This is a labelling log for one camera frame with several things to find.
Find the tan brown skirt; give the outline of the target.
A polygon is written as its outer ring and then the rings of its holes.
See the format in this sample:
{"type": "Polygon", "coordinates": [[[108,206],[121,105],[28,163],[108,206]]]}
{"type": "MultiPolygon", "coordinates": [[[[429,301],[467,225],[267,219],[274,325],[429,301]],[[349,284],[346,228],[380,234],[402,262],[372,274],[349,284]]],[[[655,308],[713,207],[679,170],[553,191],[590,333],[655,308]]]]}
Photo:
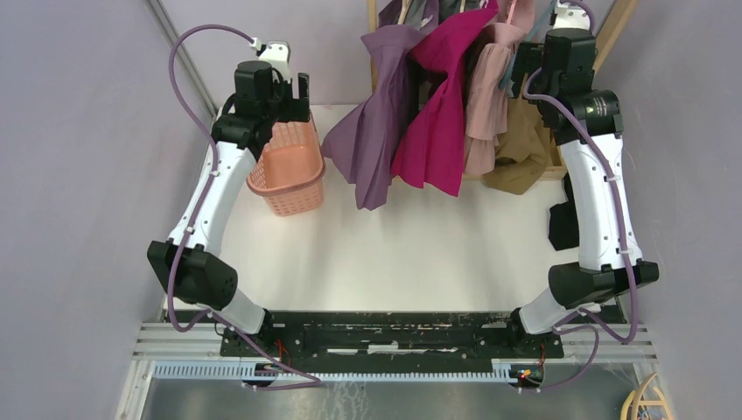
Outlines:
{"type": "Polygon", "coordinates": [[[489,188],[523,195],[550,167],[559,165],[551,130],[526,100],[507,101],[507,131],[498,141],[494,168],[482,176],[489,188]]]}

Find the pink pleated skirt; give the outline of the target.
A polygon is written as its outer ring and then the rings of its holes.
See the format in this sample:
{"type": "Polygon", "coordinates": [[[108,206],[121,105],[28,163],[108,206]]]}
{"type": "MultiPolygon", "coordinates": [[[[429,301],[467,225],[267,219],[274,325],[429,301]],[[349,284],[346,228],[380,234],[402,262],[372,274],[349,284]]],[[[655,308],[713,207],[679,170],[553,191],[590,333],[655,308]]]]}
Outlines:
{"type": "Polygon", "coordinates": [[[466,175],[494,168],[499,136],[507,131],[508,95],[500,83],[534,22],[532,1],[506,1],[471,45],[465,91],[466,175]]]}

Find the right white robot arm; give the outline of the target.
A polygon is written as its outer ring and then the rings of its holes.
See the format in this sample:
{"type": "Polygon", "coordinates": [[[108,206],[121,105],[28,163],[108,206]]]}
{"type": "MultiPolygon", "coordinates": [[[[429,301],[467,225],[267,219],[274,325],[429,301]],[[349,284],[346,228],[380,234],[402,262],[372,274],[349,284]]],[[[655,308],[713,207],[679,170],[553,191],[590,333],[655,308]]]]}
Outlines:
{"type": "Polygon", "coordinates": [[[623,120],[618,96],[596,90],[598,55],[588,29],[560,28],[543,43],[519,47],[514,75],[527,75],[521,97],[536,105],[566,164],[576,205],[577,262],[549,269],[549,286],[514,310],[505,334],[507,350],[531,355],[540,334],[551,333],[577,312],[627,294],[638,307],[638,290],[658,280],[659,267],[645,260],[631,224],[622,178],[623,120]]]}

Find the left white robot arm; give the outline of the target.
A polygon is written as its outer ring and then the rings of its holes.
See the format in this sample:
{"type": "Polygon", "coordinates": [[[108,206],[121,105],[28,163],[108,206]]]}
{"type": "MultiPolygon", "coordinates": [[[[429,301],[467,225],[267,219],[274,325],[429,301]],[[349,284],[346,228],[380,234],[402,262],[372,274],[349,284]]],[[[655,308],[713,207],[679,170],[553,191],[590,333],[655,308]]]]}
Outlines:
{"type": "Polygon", "coordinates": [[[147,259],[169,300],[212,311],[242,330],[241,343],[262,356],[273,349],[275,332],[219,255],[229,215],[274,125],[309,120],[308,76],[300,74],[295,97],[287,60],[250,60],[236,68],[234,88],[207,132],[207,154],[183,216],[165,241],[150,243],[147,259]]]}

